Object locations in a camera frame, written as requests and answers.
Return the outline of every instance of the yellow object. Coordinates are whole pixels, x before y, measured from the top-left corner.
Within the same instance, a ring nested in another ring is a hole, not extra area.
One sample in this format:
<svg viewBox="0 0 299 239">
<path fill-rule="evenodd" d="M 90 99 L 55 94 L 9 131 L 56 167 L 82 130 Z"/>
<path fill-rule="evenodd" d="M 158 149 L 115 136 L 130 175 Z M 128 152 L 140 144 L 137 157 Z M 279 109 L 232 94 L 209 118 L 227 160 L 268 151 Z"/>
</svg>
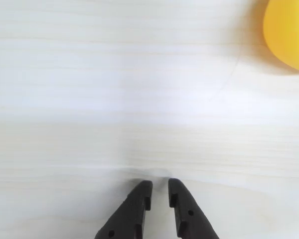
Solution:
<svg viewBox="0 0 299 239">
<path fill-rule="evenodd" d="M 299 0 L 270 0 L 264 19 L 269 49 L 299 70 Z"/>
</svg>

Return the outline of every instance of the screw hole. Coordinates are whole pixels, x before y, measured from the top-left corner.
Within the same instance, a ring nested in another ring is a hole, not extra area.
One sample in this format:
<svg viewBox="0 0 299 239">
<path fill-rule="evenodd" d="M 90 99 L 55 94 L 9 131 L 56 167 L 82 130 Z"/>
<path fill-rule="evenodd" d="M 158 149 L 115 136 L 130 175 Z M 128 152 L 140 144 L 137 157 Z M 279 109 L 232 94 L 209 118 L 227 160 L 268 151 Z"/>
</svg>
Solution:
<svg viewBox="0 0 299 239">
<path fill-rule="evenodd" d="M 110 231 L 109 231 L 109 238 L 114 237 L 114 234 L 115 234 L 115 232 L 114 232 L 113 230 L 110 230 Z"/>
</svg>

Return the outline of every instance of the table surface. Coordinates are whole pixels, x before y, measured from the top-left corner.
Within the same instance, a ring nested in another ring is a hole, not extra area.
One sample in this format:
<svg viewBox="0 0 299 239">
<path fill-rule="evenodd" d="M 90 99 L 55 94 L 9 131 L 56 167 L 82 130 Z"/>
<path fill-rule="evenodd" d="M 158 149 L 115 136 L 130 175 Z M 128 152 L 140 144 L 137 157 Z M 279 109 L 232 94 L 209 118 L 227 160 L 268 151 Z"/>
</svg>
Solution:
<svg viewBox="0 0 299 239">
<path fill-rule="evenodd" d="M 174 239 L 169 177 L 222 239 L 299 239 L 299 72 L 267 2 L 0 0 L 0 239 L 93 239 L 140 179 L 144 239 Z"/>
</svg>

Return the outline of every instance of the yellow ball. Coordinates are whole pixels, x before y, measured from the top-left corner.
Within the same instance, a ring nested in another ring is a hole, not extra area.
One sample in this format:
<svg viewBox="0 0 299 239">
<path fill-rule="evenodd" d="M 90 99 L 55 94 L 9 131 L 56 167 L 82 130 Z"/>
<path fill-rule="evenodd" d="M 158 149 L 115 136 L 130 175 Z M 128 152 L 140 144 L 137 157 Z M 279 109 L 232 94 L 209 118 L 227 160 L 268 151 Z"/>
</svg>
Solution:
<svg viewBox="0 0 299 239">
<path fill-rule="evenodd" d="M 264 19 L 269 49 L 299 70 L 299 0 L 270 0 Z"/>
</svg>

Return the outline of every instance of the wood grain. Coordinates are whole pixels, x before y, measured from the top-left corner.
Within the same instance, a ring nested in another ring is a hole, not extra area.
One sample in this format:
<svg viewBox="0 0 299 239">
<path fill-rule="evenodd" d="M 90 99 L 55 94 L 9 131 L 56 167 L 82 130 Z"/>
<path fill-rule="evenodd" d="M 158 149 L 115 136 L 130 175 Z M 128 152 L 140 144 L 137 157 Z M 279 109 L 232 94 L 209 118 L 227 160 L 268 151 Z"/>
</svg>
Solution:
<svg viewBox="0 0 299 239">
<path fill-rule="evenodd" d="M 267 2 L 0 0 L 0 239 L 92 239 L 140 179 L 144 238 L 176 238 L 169 177 L 222 239 L 299 239 L 299 72 Z"/>
</svg>

